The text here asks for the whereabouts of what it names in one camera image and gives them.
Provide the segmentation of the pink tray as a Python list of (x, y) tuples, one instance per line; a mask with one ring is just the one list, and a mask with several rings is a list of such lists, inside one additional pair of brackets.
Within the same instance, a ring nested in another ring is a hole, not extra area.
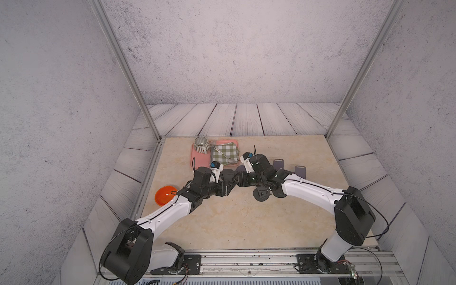
[(238, 149), (239, 149), (239, 143), (238, 143), (237, 140), (234, 140), (234, 139), (209, 140), (209, 141), (210, 141), (210, 151), (207, 154), (197, 153), (194, 150), (194, 144), (192, 145), (192, 147), (191, 147), (191, 159), (190, 159), (190, 166), (191, 167), (193, 167), (195, 169), (198, 168), (198, 167), (201, 167), (201, 166), (209, 167), (210, 163), (212, 162), (211, 161), (211, 147), (214, 146), (214, 145), (233, 142), (233, 143), (235, 143), (238, 146)]

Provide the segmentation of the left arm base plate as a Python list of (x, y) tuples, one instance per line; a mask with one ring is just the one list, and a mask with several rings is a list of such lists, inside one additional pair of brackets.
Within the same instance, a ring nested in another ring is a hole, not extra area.
[(150, 271), (151, 275), (182, 275), (187, 273), (189, 275), (199, 275), (201, 270), (201, 259), (202, 256), (199, 254), (185, 254), (182, 260), (182, 266), (180, 269), (176, 267), (170, 268), (158, 268)]

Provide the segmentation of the aluminium front rail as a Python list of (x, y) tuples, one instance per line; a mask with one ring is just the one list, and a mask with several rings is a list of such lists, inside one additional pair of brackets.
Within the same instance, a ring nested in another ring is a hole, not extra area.
[(139, 285), (406, 285), (408, 280), (393, 253), (356, 247), (342, 261), (350, 274), (300, 274), (298, 254), (314, 248), (187, 251), (199, 254), (199, 275), (143, 275)]

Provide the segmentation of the dark green phone stand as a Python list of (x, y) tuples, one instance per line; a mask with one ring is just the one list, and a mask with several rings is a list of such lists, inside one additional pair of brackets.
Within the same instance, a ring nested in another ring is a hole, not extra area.
[(271, 191), (268, 187), (257, 186), (252, 192), (254, 198), (259, 202), (265, 202), (271, 195)]
[(220, 177), (224, 182), (232, 183), (235, 181), (235, 177), (237, 176), (237, 174), (238, 173), (236, 171), (233, 171), (232, 169), (224, 169), (221, 172)]
[(285, 198), (285, 197), (287, 197), (287, 194), (285, 194), (285, 193), (283, 192), (281, 186), (279, 186), (279, 187), (277, 187), (277, 188), (274, 188), (274, 189), (272, 190), (272, 193), (273, 193), (273, 195), (274, 195), (275, 197), (277, 197), (277, 198)]

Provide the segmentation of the aluminium frame post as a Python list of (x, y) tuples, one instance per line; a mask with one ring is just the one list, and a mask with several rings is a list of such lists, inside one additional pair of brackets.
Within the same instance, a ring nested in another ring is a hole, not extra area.
[(152, 115), (150, 114), (149, 108), (146, 105), (145, 99), (141, 93), (141, 90), (139, 88), (139, 85), (137, 81), (135, 80), (135, 77), (133, 75), (133, 72), (131, 71), (131, 68), (128, 64), (128, 61), (125, 57), (125, 54), (121, 48), (121, 45), (116, 37), (115, 31), (112, 28), (112, 25), (110, 23), (109, 17), (105, 11), (105, 8), (103, 6), (102, 1), (100, 0), (91, 0), (89, 1), (95, 15), (98, 19), (98, 22), (103, 30), (103, 33), (108, 41), (108, 44), (111, 48), (111, 50), (114, 53), (114, 56), (119, 64), (119, 67), (124, 75), (124, 77), (127, 80), (127, 83), (133, 93), (133, 96), (141, 110), (141, 113), (144, 115), (144, 118), (147, 122), (147, 125), (152, 131), (152, 134), (154, 138), (157, 141), (161, 140), (161, 135), (153, 121)]
[(372, 64), (375, 61), (375, 58), (378, 52), (381, 50), (382, 45), (387, 40), (387, 37), (392, 30), (395, 22), (397, 21), (398, 16), (400, 15), (403, 5), (406, 1), (404, 0), (394, 0), (392, 2), (391, 8), (388, 11), (385, 20), (383, 21), (378, 33), (374, 37), (372, 44), (370, 45), (366, 57), (361, 63), (360, 68), (358, 69), (350, 87), (348, 88), (346, 94), (343, 97), (342, 102), (339, 105), (339, 108), (335, 114), (334, 119), (332, 120), (326, 134), (325, 138), (327, 141), (330, 141), (330, 138), (334, 135), (344, 113), (347, 111), (354, 97), (356, 96), (357, 91), (366, 75), (368, 74)]

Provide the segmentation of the white handled spoon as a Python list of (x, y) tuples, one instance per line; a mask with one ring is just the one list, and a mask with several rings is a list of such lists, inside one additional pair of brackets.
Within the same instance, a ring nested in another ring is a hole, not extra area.
[(231, 161), (232, 159), (227, 157), (222, 151), (220, 151), (217, 147), (214, 147), (215, 151), (218, 152), (219, 154), (221, 154), (225, 159), (227, 159), (228, 161)]

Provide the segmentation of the right aluminium frame post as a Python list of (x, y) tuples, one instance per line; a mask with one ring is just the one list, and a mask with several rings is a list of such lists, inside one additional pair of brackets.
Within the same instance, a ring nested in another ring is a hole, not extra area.
[(406, 1), (404, 0), (394, 0), (392, 2), (391, 8), (388, 11), (385, 20), (383, 21), (378, 33), (374, 37), (372, 44), (370, 45), (366, 57), (361, 63), (360, 68), (358, 69), (350, 87), (348, 88), (346, 94), (343, 97), (342, 102), (339, 105), (339, 108), (335, 114), (334, 119), (332, 120), (326, 134), (325, 138), (327, 141), (330, 141), (330, 138), (334, 135), (344, 113), (347, 111), (354, 97), (356, 96), (357, 91), (366, 75), (368, 74), (372, 64), (375, 61), (375, 58), (378, 52), (381, 50), (382, 45), (387, 40), (387, 37), (392, 30), (395, 22), (397, 21), (398, 16), (400, 15), (403, 5)]

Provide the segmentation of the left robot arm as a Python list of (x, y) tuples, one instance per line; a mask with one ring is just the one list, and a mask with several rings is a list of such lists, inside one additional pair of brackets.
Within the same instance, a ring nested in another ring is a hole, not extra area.
[(106, 268), (116, 279), (134, 285), (150, 271), (174, 273), (184, 268), (185, 251), (172, 242), (154, 247), (154, 241), (172, 224), (192, 213), (205, 199), (228, 196), (238, 184), (239, 173), (199, 167), (194, 177), (170, 202), (138, 220), (124, 219), (103, 251), (98, 268)]

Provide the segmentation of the left aluminium frame post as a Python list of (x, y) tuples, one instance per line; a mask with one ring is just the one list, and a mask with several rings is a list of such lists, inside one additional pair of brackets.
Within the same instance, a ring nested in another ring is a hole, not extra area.
[(119, 64), (119, 67), (124, 75), (124, 77), (127, 80), (127, 83), (133, 93), (133, 96), (141, 110), (141, 113), (144, 115), (144, 118), (147, 122), (147, 125), (152, 131), (152, 134), (154, 138), (157, 141), (161, 140), (161, 135), (153, 121), (152, 115), (150, 114), (149, 108), (146, 105), (145, 99), (141, 93), (141, 90), (139, 88), (139, 85), (137, 81), (135, 80), (135, 77), (133, 75), (133, 72), (131, 71), (131, 68), (128, 64), (128, 61), (125, 57), (125, 54), (121, 48), (121, 45), (116, 37), (115, 31), (112, 28), (112, 25), (110, 23), (109, 17), (105, 11), (105, 8), (103, 6), (102, 1), (100, 0), (91, 0), (89, 1), (95, 15), (98, 19), (98, 22), (103, 30), (103, 33), (108, 41), (108, 44), (111, 48), (111, 50), (114, 53), (114, 56)]

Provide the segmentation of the orange plastic bowl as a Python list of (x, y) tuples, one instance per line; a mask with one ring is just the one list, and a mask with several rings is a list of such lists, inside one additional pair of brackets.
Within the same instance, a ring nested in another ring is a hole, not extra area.
[(158, 206), (164, 206), (170, 202), (177, 194), (177, 190), (174, 186), (167, 185), (160, 188), (154, 196), (154, 201)]

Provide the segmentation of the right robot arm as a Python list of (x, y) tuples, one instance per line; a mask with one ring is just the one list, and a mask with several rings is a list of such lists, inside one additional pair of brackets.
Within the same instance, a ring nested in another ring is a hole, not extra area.
[(285, 169), (276, 169), (263, 154), (245, 153), (241, 157), (245, 171), (239, 174), (240, 187), (255, 186), (257, 201), (269, 196), (300, 198), (316, 205), (335, 218), (335, 232), (322, 244), (315, 259), (320, 266), (334, 264), (352, 247), (363, 245), (375, 222), (372, 206), (361, 192), (316, 184)]

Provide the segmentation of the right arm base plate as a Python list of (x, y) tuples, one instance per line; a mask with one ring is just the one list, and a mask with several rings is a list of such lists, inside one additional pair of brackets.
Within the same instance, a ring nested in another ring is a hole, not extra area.
[(350, 274), (347, 263), (331, 262), (321, 254), (298, 254), (294, 269), (300, 274)]

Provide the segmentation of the green checkered cloth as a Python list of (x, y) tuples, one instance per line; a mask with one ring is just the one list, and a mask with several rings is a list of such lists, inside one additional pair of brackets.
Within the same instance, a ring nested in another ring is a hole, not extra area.
[[(225, 159), (221, 154), (215, 151), (214, 147), (217, 147), (227, 157), (231, 158), (231, 161)], [(228, 142), (225, 144), (218, 144), (211, 147), (211, 161), (219, 162), (224, 166), (237, 165), (240, 162), (239, 149), (234, 142)]]

